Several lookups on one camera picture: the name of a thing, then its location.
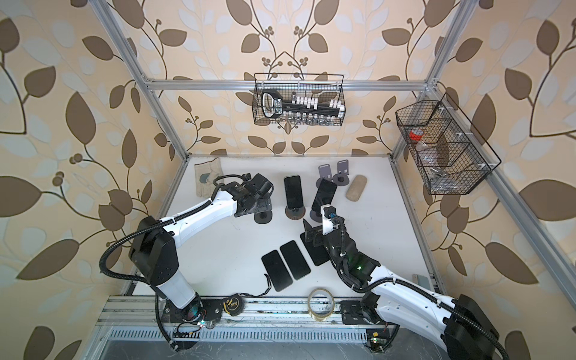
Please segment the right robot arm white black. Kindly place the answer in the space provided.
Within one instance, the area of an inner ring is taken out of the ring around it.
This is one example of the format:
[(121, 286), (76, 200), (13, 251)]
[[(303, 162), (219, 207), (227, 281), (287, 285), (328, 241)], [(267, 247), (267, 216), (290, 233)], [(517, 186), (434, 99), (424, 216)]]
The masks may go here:
[(320, 212), (319, 226), (303, 222), (304, 240), (322, 248), (340, 280), (368, 302), (365, 320), (404, 327), (444, 349), (450, 359), (509, 358), (499, 332), (475, 300), (443, 295), (401, 277), (358, 250), (334, 206), (324, 205)]

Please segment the grey phone stand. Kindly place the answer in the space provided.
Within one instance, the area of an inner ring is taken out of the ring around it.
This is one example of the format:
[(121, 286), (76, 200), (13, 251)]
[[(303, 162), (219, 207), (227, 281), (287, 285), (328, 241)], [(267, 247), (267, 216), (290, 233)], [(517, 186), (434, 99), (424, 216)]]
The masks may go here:
[(316, 180), (316, 187), (319, 188), (321, 182), (326, 180), (332, 182), (332, 168), (329, 163), (325, 163), (318, 166), (319, 178)]

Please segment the phone with green case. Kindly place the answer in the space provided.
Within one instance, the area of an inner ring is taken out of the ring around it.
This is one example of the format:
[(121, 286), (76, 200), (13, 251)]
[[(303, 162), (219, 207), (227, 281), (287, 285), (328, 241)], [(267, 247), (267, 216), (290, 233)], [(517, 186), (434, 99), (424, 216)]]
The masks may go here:
[(280, 246), (286, 264), (295, 280), (300, 280), (311, 273), (311, 269), (295, 241)]

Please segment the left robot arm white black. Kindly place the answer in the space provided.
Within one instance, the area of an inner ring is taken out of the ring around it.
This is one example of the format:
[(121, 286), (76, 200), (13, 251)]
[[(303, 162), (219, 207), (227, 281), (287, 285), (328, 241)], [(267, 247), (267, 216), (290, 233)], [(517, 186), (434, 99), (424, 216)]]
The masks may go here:
[[(216, 222), (245, 215), (258, 215), (272, 210), (274, 185), (256, 174), (220, 175), (213, 181), (210, 197), (174, 216), (160, 220), (144, 218), (136, 232), (112, 244), (99, 260), (100, 271), (109, 278), (147, 284), (154, 294), (166, 299), (182, 316), (192, 320), (202, 311), (201, 297), (179, 270), (178, 249), (186, 241)], [(140, 276), (111, 270), (111, 254), (131, 242), (129, 258)]]

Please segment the dark grey back stand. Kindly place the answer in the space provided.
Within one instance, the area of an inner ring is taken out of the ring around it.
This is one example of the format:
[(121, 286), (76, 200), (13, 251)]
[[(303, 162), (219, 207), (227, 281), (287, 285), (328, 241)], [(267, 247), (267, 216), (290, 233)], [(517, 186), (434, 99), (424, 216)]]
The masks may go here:
[(268, 224), (272, 221), (272, 217), (273, 217), (272, 211), (263, 211), (255, 214), (253, 216), (253, 219), (257, 224)]

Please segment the phone with purple case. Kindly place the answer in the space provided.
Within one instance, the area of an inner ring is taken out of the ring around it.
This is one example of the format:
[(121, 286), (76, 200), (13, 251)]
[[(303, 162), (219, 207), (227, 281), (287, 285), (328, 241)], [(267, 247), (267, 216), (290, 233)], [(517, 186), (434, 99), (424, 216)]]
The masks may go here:
[(285, 290), (293, 283), (293, 279), (277, 250), (263, 255), (261, 260), (267, 275), (271, 279), (272, 286), (277, 293)]

